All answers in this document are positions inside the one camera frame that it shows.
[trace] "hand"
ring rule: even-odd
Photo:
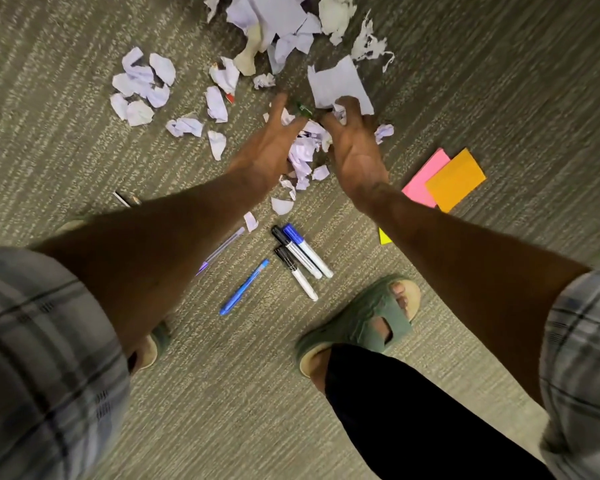
[[[377,184],[387,184],[389,174],[376,144],[371,117],[362,117],[360,102],[351,96],[338,101],[347,111],[347,124],[342,125],[332,112],[322,118],[322,126],[333,139],[335,170],[342,190],[360,209],[365,194]]]
[[[296,116],[295,120],[284,126],[281,118],[286,103],[286,93],[276,95],[269,110],[269,120],[249,137],[233,157],[227,171],[251,168],[263,176],[271,188],[278,183],[280,175],[288,170],[287,157],[291,145],[307,122],[306,118]]]

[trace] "person's right hand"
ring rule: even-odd
[[[333,139],[333,159],[340,186],[360,209],[365,194],[377,184],[388,183],[389,174],[376,144],[375,128],[370,128],[372,119],[362,117],[358,99],[344,96],[336,102],[344,106],[347,124],[340,124],[332,112],[321,123]]]

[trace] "person's left hand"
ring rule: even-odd
[[[227,171],[252,168],[265,178],[270,187],[278,183],[280,175],[288,170],[289,149],[307,122],[306,118],[296,116],[295,120],[284,126],[281,118],[286,103],[286,93],[276,95],[271,103],[268,122],[249,137],[233,157]]]

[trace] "pink sticky note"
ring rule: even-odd
[[[436,201],[424,186],[426,181],[440,171],[444,165],[449,163],[451,158],[447,156],[442,148],[437,149],[433,156],[427,160],[411,181],[402,189],[402,193],[407,195],[412,201],[426,205],[427,207],[435,207]]]

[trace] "blue marker cap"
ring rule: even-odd
[[[285,232],[285,234],[287,234],[289,239],[296,243],[296,245],[299,246],[304,242],[304,238],[291,224],[285,224],[284,227],[282,227],[282,230]]]

